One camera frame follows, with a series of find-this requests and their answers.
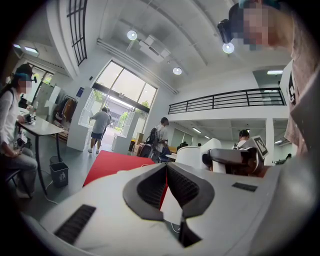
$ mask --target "gray floor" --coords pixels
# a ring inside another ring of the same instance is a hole
[[[32,135],[28,136],[31,138],[32,151],[35,151],[35,140]],[[56,188],[51,184],[48,189],[48,198],[57,203],[60,203],[69,196],[75,194],[82,189],[87,174],[94,163],[97,154],[95,148],[93,153],[89,153],[87,150],[83,152],[67,147],[65,142],[60,141],[60,155],[63,162],[69,167],[68,172],[68,185],[62,188]],[[56,139],[51,136],[42,136],[39,139],[39,151],[40,151],[40,164],[41,169],[50,173],[50,158],[57,156]],[[111,145],[101,145],[100,150],[111,151]],[[47,186],[51,182],[51,176],[42,172],[44,183]],[[15,187],[13,182],[10,182],[10,188],[12,195],[15,196]],[[18,199],[16,202],[19,208],[26,214],[34,217],[36,220],[40,220],[42,216],[55,206],[52,202],[46,200],[43,190],[40,185],[38,175],[35,181],[35,192],[32,200],[29,199]]]

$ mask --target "bag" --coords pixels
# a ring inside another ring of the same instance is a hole
[[[159,134],[157,128],[153,128],[150,132],[149,137],[146,139],[145,144],[150,144],[152,150],[155,151],[157,149],[159,143]]]

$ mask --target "black vent grille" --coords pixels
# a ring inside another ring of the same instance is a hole
[[[183,207],[199,194],[200,188],[195,182],[173,168],[167,166],[167,170],[168,186],[180,207]]]
[[[81,205],[54,234],[65,242],[73,245],[95,210],[95,207],[85,204]]]
[[[140,182],[137,186],[137,192],[143,201],[159,209],[165,187],[166,174],[163,169]]]

